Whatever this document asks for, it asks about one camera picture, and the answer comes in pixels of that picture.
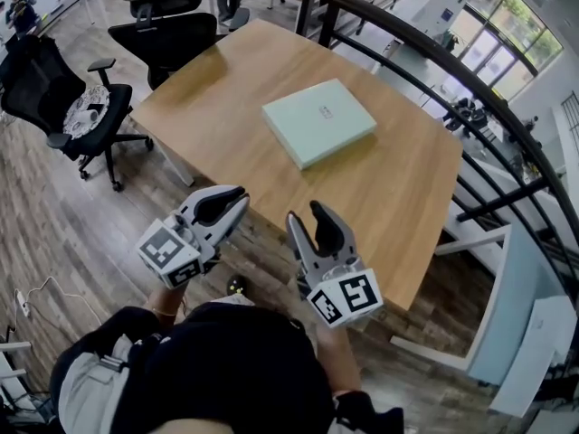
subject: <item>chair seat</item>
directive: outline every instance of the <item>chair seat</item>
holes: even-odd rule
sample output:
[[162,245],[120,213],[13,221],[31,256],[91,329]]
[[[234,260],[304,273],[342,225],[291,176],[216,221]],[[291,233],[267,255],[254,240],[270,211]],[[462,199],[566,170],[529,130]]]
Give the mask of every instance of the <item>chair seat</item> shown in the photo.
[[133,89],[129,85],[111,84],[108,86],[109,109],[99,125],[84,137],[72,140],[68,149],[85,156],[99,156],[109,147],[119,131],[128,112]]

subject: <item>light blue panel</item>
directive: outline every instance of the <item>light blue panel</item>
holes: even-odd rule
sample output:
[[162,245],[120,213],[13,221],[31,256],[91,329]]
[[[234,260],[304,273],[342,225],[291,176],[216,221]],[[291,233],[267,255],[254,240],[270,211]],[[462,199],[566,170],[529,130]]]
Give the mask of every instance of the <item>light blue panel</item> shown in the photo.
[[527,230],[514,223],[497,302],[468,375],[502,384],[523,341],[535,300],[562,294],[563,287],[541,250]]

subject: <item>black pants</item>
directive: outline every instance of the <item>black pants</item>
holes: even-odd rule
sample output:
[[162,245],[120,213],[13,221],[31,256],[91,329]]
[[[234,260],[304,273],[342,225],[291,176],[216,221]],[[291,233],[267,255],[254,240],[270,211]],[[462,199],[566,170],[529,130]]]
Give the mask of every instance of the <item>black pants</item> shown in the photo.
[[239,7],[239,0],[217,0],[217,8],[219,9],[219,20],[225,21],[231,19],[235,15]]

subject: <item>office chair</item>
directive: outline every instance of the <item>office chair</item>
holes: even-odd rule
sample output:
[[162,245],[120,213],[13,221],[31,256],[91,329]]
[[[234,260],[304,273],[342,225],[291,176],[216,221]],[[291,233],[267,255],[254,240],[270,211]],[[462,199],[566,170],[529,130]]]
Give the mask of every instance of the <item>office chair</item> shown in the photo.
[[[202,0],[126,1],[137,21],[110,27],[109,34],[145,62],[152,90],[225,36],[217,34],[212,14],[184,14],[197,9]],[[238,8],[229,32],[247,24],[249,17],[247,8]]]
[[0,65],[0,81],[5,87],[1,101],[4,111],[37,126],[46,134],[46,144],[60,149],[70,160],[85,156],[79,167],[81,179],[89,177],[84,169],[90,161],[104,152],[112,187],[118,192],[122,185],[115,180],[112,144],[144,140],[151,150],[153,141],[145,135],[117,135],[129,113],[132,88],[109,83],[106,70],[114,64],[111,58],[96,61],[88,68],[89,72],[99,73],[109,90],[109,108],[96,128],[76,139],[62,133],[63,122],[72,103],[86,90],[86,84],[64,62],[53,39],[26,35]]

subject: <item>power strip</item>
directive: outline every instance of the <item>power strip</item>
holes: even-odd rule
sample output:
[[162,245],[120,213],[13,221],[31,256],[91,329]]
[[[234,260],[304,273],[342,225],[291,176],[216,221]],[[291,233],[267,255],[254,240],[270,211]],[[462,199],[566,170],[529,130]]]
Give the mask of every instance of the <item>power strip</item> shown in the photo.
[[22,309],[24,316],[26,317],[30,316],[30,308],[28,307],[28,304],[26,304],[26,299],[24,298],[24,294],[22,294],[22,292],[16,291],[16,300],[18,301],[18,304],[20,305],[20,308]]

